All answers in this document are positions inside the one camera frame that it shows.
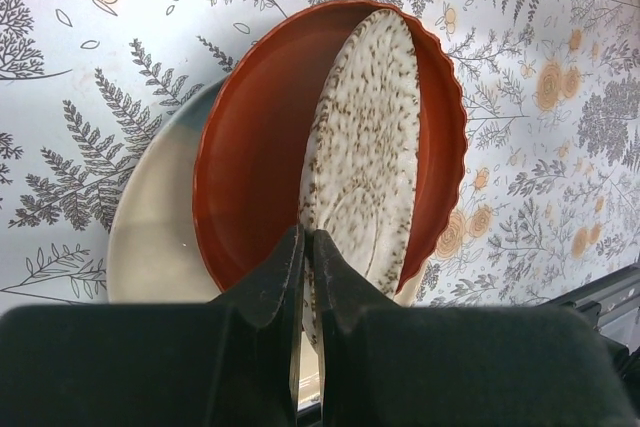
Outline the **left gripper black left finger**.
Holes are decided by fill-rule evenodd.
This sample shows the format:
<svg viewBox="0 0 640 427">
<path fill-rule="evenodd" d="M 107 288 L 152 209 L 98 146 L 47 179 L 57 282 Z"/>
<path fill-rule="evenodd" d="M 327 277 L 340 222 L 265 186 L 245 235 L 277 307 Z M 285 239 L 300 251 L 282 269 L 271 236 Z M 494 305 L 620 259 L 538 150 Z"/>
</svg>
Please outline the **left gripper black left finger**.
<svg viewBox="0 0 640 427">
<path fill-rule="evenodd" d="M 1 318 L 5 426 L 293 426 L 305 233 L 206 303 L 32 305 Z"/>
</svg>

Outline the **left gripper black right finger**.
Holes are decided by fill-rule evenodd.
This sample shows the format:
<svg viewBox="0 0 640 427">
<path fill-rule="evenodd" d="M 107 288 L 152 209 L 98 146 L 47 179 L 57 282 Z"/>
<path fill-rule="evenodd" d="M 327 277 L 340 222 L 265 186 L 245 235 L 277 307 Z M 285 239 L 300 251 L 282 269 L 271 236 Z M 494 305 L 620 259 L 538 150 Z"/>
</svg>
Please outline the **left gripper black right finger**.
<svg viewBox="0 0 640 427">
<path fill-rule="evenodd" d="M 567 307 L 395 304 L 313 236 L 327 426 L 632 426 L 602 338 Z"/>
</svg>

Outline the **cream plate with blue rim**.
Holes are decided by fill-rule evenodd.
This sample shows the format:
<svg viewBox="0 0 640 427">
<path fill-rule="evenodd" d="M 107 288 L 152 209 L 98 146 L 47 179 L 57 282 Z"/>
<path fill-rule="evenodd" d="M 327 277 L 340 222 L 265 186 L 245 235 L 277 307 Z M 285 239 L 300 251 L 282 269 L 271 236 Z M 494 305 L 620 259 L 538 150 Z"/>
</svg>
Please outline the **cream plate with blue rim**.
<svg viewBox="0 0 640 427">
<path fill-rule="evenodd" d="M 194 162 L 218 93 L 218 86 L 207 87 L 181 107 L 154 137 L 131 175 L 110 235 L 109 304 L 206 303 L 231 289 L 218 288 L 205 268 L 192 213 Z M 294 223 L 283 235 L 294 226 L 301 225 Z M 315 232 L 303 230 L 298 406 L 307 401 L 322 406 L 312 267 Z"/>
</svg>

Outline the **speckled white plate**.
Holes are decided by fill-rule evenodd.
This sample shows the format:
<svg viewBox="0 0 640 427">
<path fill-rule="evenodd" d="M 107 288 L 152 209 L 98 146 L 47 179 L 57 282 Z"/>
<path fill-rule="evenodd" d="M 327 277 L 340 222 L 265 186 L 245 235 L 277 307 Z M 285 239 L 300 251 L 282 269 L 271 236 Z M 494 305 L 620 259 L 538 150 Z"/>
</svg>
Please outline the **speckled white plate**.
<svg viewBox="0 0 640 427">
<path fill-rule="evenodd" d="M 394 297 L 407 255 L 420 136 L 418 63 L 409 27 L 374 11 L 348 36 L 324 82 L 303 161 L 299 220 Z"/>
</svg>

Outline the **red brown bowl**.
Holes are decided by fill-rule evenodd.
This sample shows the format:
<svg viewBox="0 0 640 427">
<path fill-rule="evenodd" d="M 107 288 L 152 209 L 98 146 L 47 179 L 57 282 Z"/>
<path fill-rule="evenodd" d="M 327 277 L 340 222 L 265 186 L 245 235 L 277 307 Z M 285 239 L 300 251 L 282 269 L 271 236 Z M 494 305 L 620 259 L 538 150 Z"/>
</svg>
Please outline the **red brown bowl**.
<svg viewBox="0 0 640 427">
<path fill-rule="evenodd" d="M 192 213 L 204 264 L 228 289 L 260 264 L 297 218 L 306 142 L 329 69 L 373 0 L 333 0 L 282 21 L 223 83 L 194 166 Z M 466 112 L 437 36 L 406 17 L 421 88 L 419 179 L 409 248 L 396 292 L 414 296 L 448 224 L 464 176 Z"/>
</svg>

